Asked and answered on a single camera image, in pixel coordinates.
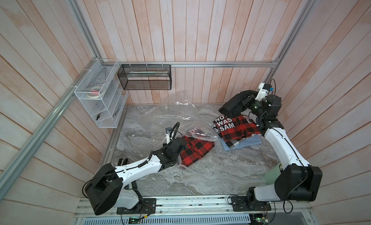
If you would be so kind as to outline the light blue shirt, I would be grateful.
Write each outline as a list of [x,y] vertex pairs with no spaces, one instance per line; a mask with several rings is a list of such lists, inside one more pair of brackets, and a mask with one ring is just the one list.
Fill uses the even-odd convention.
[[241,149],[241,148],[245,148],[249,146],[262,144],[260,135],[254,135],[250,138],[236,139],[236,140],[230,140],[230,141],[224,141],[222,138],[219,138],[219,140],[221,141],[221,144],[225,151],[236,150],[236,149]]

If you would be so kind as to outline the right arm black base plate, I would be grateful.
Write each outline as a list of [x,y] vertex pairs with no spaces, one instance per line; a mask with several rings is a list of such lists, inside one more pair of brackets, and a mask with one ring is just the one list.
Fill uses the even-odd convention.
[[229,204],[234,212],[241,211],[271,211],[269,202],[257,201],[251,196],[231,195],[228,198]]

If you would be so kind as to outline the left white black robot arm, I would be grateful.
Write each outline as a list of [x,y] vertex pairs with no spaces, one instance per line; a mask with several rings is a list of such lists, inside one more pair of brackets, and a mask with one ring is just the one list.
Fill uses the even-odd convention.
[[110,163],[105,164],[83,185],[82,193],[89,200],[96,216],[113,207],[131,210],[143,205],[141,195],[135,188],[136,180],[177,163],[186,147],[186,141],[176,136],[179,126],[177,122],[170,130],[166,143],[159,150],[151,151],[148,157],[116,167]]

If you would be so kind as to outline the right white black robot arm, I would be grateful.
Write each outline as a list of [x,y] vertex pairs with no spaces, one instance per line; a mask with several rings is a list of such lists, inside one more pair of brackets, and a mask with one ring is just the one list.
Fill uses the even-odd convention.
[[256,100],[254,96],[249,96],[246,105],[257,117],[261,135],[271,144],[283,166],[283,171],[273,184],[252,189],[254,201],[314,201],[323,173],[298,152],[276,118],[281,98],[268,95]]

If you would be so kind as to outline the dark shirt red lining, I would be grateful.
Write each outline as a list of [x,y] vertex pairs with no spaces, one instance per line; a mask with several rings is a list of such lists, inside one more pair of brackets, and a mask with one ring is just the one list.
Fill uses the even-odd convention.
[[247,109],[251,110],[256,102],[257,91],[246,90],[239,92],[226,102],[218,111],[229,118],[235,118],[241,115],[241,112]]

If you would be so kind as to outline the clear plastic vacuum bag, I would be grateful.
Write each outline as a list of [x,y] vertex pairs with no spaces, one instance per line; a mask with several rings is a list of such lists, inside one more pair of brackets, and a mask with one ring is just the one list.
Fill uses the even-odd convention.
[[[115,151],[118,158],[134,162],[147,157],[151,151],[162,147],[166,140],[166,128],[172,128],[177,122],[180,123],[177,136],[183,136],[195,126],[215,135],[211,127],[212,120],[217,117],[217,106],[194,105],[183,93],[176,96],[181,100],[175,103],[128,106]],[[224,151],[220,141],[216,141],[214,148],[190,167],[175,164],[158,175],[195,174],[212,178],[226,175],[232,169],[232,156]]]

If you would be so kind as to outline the red black plaid shirt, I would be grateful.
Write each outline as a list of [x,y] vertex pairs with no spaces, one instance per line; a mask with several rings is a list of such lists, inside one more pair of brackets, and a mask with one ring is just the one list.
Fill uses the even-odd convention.
[[189,129],[182,138],[186,142],[186,147],[180,154],[180,164],[186,167],[204,158],[215,146],[214,141],[211,141],[211,135],[197,127]]
[[255,135],[261,135],[257,125],[245,115],[235,118],[221,115],[213,123],[220,131],[224,141],[246,139]]

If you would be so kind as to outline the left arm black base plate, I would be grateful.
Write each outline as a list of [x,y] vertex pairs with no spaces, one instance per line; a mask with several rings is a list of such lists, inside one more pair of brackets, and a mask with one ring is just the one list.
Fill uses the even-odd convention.
[[156,198],[144,198],[140,200],[132,209],[123,207],[117,208],[117,214],[153,214],[156,212]]

